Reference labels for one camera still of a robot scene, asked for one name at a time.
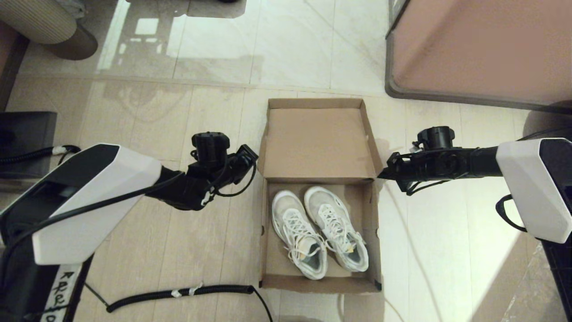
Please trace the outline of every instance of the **white shoelace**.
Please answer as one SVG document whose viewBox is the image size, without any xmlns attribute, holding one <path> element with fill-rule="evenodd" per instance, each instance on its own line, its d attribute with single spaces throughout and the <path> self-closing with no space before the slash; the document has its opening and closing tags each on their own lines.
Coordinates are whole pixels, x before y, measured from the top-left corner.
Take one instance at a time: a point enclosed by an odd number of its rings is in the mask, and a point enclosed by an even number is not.
<svg viewBox="0 0 572 322">
<path fill-rule="evenodd" d="M 322 236 L 313 233 L 309 229 L 309 223 L 302 219 L 302 214 L 300 214 L 298 210 L 288 209 L 282 218 L 284 220 L 284 226 L 282 227 L 284 236 L 288 241 L 288 245 L 293 245 L 292 249 L 288 247 L 284 248 L 288 249 L 288 258 L 290 258 L 293 263 L 298 264 L 300 262 L 301 255 L 304 257 L 312 257 L 320 251 L 320 247 L 316 248 L 311 253 L 307 253 L 299 249 L 300 241 L 303 237 L 313 237 L 316 239 L 316 243 L 321 241 L 325 244 L 325 242 Z"/>
<path fill-rule="evenodd" d="M 339 246 L 341 252 L 353 253 L 353 250 L 356 248 L 356 241 L 352 242 L 349 240 L 348 227 L 345 221 L 341 220 L 336 214 L 332 205 L 324 204 L 320 206 L 318 215 L 322 218 L 326 227 L 332 232 L 332 236 L 326 241 L 328 248 L 333 252 L 337 252 L 337 250 L 329 244 L 330 242 L 334 242 Z M 362 236 L 358 232 L 354 231 L 351 235 L 355 240 L 363 242 Z"/>
</svg>

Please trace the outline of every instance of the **cardboard box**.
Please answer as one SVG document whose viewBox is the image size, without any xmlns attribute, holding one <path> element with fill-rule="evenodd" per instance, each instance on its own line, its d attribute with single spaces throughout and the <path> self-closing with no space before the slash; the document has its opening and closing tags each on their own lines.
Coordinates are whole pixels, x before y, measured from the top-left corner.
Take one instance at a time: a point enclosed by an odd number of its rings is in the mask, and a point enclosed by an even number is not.
<svg viewBox="0 0 572 322">
<path fill-rule="evenodd" d="M 374 178 L 382 168 L 363 100 L 270 99 L 259 160 L 264 177 L 260 286 L 303 293 L 380 292 L 379 192 Z M 303 200 L 313 185 L 330 189 L 348 207 L 354 228 L 366 242 L 366 272 L 346 271 L 328 252 L 328 272 L 314 281 L 288 259 L 272 227 L 272 198 L 288 189 Z"/>
</svg>

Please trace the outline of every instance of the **shoe box lid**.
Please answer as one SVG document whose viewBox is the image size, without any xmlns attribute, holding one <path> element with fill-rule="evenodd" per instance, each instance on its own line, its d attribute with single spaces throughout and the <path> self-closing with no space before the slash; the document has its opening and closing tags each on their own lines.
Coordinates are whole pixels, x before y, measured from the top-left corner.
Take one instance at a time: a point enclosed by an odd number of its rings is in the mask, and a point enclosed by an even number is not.
<svg viewBox="0 0 572 322">
<path fill-rule="evenodd" d="M 362 99 L 270 99 L 258 163 L 267 179 L 376 178 L 383 169 Z"/>
</svg>

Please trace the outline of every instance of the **white sneaker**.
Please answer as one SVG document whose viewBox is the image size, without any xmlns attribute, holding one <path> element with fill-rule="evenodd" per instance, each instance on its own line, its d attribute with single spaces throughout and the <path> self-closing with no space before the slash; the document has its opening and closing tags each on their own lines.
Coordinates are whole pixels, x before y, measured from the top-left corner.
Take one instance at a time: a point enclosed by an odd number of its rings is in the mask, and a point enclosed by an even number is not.
<svg viewBox="0 0 572 322">
<path fill-rule="evenodd" d="M 348 209 L 340 198 L 316 186 L 306 191 L 304 204 L 336 253 L 337 262 L 350 272 L 365 272 L 370 264 L 365 242 L 353 228 Z"/>
<path fill-rule="evenodd" d="M 310 224 L 302 202 L 293 192 L 283 190 L 274 197 L 272 225 L 287 245 L 288 258 L 302 274 L 311 280 L 323 278 L 328 270 L 324 239 Z"/>
</svg>

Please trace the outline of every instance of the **tile floor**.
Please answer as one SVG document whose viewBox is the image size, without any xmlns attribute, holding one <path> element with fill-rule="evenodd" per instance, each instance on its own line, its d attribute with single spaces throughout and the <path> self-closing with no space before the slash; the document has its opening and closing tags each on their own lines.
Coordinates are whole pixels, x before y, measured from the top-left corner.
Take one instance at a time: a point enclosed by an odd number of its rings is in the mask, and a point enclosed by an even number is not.
<svg viewBox="0 0 572 322">
<path fill-rule="evenodd" d="M 457 146 L 485 147 L 521 137 L 528 116 L 545 117 L 388 97 L 381 0 L 86 3 L 84 25 L 98 38 L 98 52 L 72 62 L 30 44 L 7 108 L 58 112 L 56 144 L 119 143 L 183 169 L 196 132 L 223 131 L 231 149 L 246 143 L 258 150 L 273 97 L 362 97 L 382 159 L 406 152 L 427 127 L 449 125 Z M 261 189 L 258 177 L 243 195 L 197 213 L 142 199 L 97 250 L 88 281 L 109 301 L 201 281 L 257 285 Z M 460 180 L 413 197 L 383 182 L 384 313 L 371 321 L 501 321 L 537 246 L 498 218 L 494 204 L 505 194 L 499 178 Z M 343 296 L 262 293 L 276 320 L 343 320 Z M 265 312 L 252 297 L 220 294 L 110 315 L 84 292 L 76 319 L 264 321 Z"/>
</svg>

